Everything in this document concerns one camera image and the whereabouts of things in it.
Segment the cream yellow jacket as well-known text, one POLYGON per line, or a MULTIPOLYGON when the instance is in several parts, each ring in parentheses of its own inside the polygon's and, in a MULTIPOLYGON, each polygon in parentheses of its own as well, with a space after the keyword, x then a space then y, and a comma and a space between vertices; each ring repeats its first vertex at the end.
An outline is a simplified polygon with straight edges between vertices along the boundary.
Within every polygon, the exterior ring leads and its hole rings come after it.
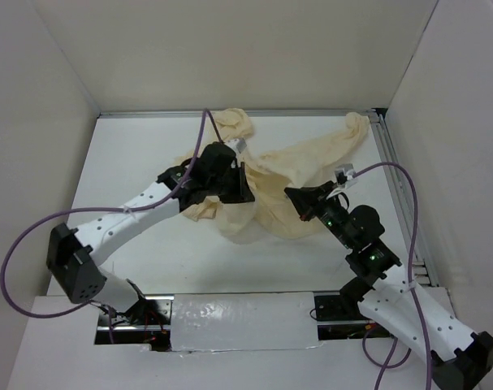
POLYGON ((328 132, 257 157, 245 150, 241 159, 255 202, 228 205, 217 197, 207 197, 182 215, 194 222, 212 219, 225 237, 239 235, 252 221, 282 239, 316 234, 323 226, 315 221, 300 221, 284 189, 314 186, 320 179, 329 180, 334 168, 364 141, 369 129, 368 117, 350 112, 345 115, 344 127, 339 132, 328 132))

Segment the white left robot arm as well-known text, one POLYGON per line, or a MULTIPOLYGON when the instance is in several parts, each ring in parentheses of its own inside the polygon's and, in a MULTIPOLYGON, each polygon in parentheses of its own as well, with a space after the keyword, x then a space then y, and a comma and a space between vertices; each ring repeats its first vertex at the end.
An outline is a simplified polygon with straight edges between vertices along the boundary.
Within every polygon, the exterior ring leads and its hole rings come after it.
POLYGON ((255 200, 245 174, 243 139, 208 144, 195 161, 186 160, 158 176, 146 190, 117 213, 78 227, 54 227, 46 265, 70 302, 95 301, 115 311, 126 323, 139 323, 157 306, 129 279, 104 271, 109 256, 165 219, 175 217, 207 197, 223 204, 255 200))

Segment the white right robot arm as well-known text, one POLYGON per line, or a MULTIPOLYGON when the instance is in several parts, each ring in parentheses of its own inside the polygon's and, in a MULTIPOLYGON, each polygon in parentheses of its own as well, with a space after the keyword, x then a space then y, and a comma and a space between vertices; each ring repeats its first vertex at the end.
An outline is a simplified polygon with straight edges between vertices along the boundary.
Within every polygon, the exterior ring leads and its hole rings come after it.
POLYGON ((475 332, 445 310, 384 244, 377 210, 342 206, 335 183, 285 188, 300 219, 320 221, 349 249, 355 276, 339 291, 340 308, 351 319, 362 315, 383 326, 418 355, 441 389, 473 389, 493 367, 493 337, 475 332))

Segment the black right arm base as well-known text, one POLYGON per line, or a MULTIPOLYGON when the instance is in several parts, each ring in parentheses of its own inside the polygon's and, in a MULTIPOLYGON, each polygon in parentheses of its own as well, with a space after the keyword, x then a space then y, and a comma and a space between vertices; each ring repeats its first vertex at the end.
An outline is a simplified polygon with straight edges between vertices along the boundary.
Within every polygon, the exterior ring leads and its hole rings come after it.
POLYGON ((362 298, 371 288, 355 277, 339 291, 314 294, 314 308, 309 316, 317 323, 318 339, 360 340, 367 333, 371 338, 389 337, 390 333, 364 317, 359 308, 362 298))

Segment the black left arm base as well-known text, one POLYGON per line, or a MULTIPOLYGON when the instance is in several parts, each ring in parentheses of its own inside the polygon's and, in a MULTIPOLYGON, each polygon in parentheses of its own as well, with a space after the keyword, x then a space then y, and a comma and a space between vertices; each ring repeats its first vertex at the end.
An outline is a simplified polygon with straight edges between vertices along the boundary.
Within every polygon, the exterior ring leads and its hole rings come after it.
POLYGON ((155 352, 171 351, 173 297, 145 297, 128 313, 108 305, 100 309, 95 345, 141 345, 155 352))

